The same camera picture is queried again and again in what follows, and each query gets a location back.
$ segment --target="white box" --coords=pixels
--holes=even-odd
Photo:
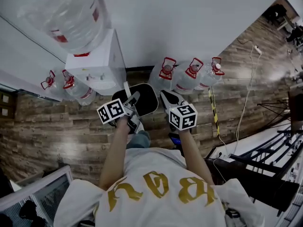
[[[108,29],[103,42],[88,56],[68,54],[65,69],[101,95],[124,89],[125,64],[115,29]]]
[[[178,130],[186,130],[197,124],[198,112],[192,104],[169,109],[169,122]]]

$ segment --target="red label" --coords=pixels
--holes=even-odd
[[[85,98],[89,97],[92,92],[93,92],[93,90],[91,88],[89,88],[89,90],[87,91],[87,93],[85,95],[83,95],[81,98],[85,99]]]
[[[84,53],[84,54],[76,54],[74,57],[83,57],[83,56],[89,56],[90,52]]]
[[[66,43],[67,42],[67,39],[65,38],[64,35],[59,35],[59,36],[56,36],[54,37],[54,39],[58,42],[61,42],[61,43]]]
[[[202,83],[200,83],[200,86],[201,86],[201,87],[209,87],[209,86],[204,85],[204,84],[202,84]]]
[[[98,11],[98,8],[95,8],[94,12],[93,12],[93,17],[94,17],[94,20],[95,22],[98,20],[99,18],[99,11]]]
[[[65,36],[60,32],[59,29],[56,29],[56,30],[51,30],[52,32],[52,35],[53,35],[53,38],[60,42],[60,43],[66,43],[67,42],[67,39],[65,38]]]
[[[183,91],[187,91],[188,89],[184,88],[184,87],[181,87],[179,84],[177,84],[177,88],[183,90]]]

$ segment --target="white cable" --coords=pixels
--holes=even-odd
[[[213,88],[213,86],[212,86],[212,93],[213,93],[213,99],[214,99],[214,88]],[[216,108],[216,100],[215,100],[215,99],[214,99],[214,108],[215,108],[216,111],[217,111],[217,108]],[[226,155],[228,156],[228,150],[227,150],[226,144],[225,144],[224,141],[221,139],[220,135],[219,135],[218,137],[219,137],[219,140],[224,144],[225,150],[226,150]]]
[[[216,165],[214,164],[214,162],[217,160],[218,158],[216,158],[214,161],[213,161],[213,165],[214,167],[217,169],[218,173],[220,173],[221,177],[223,178],[223,180],[226,182],[225,178],[222,176],[221,172],[219,171],[219,169],[216,167]]]
[[[298,72],[298,69],[294,66],[293,60],[290,58],[290,54],[289,54],[289,53],[287,53],[287,57],[288,57],[290,63],[292,64],[292,66],[294,67],[294,72],[295,72],[295,73]]]
[[[252,49],[251,49],[251,52],[250,52],[250,60],[251,60],[251,78],[250,78],[250,83],[249,83],[249,88],[248,88],[248,91],[247,91],[247,95],[246,95],[246,99],[245,99],[245,104],[244,104],[244,108],[243,108],[243,111],[242,111],[242,114],[241,114],[241,117],[240,117],[240,120],[239,120],[239,123],[238,123],[238,127],[237,127],[237,130],[236,130],[236,138],[237,138],[237,143],[236,143],[236,147],[233,151],[233,154],[235,154],[236,152],[236,149],[237,149],[237,146],[238,146],[238,143],[239,143],[239,129],[240,129],[240,125],[241,125],[241,121],[242,121],[242,118],[243,118],[243,115],[244,115],[244,112],[245,112],[245,108],[246,108],[246,104],[247,104],[247,100],[248,100],[248,96],[250,94],[250,90],[251,90],[251,86],[252,86],[252,80],[254,78],[254,75],[255,75],[255,72],[259,66],[259,59],[261,57],[261,54],[259,55],[258,57],[258,60],[257,60],[257,65],[256,67],[254,68],[254,63],[252,61],[252,51],[254,49],[254,46],[252,46]]]

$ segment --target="black and white marker cube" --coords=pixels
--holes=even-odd
[[[197,124],[197,110],[192,104],[169,109],[169,122],[178,130],[186,130]]]
[[[126,114],[119,98],[103,104],[100,108],[97,109],[97,112],[103,124],[120,118]]]

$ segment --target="hand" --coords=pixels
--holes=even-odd
[[[127,124],[127,116],[123,116],[121,118],[118,119],[117,121],[117,129],[118,130],[125,130],[127,133],[129,133],[129,131],[131,130]]]

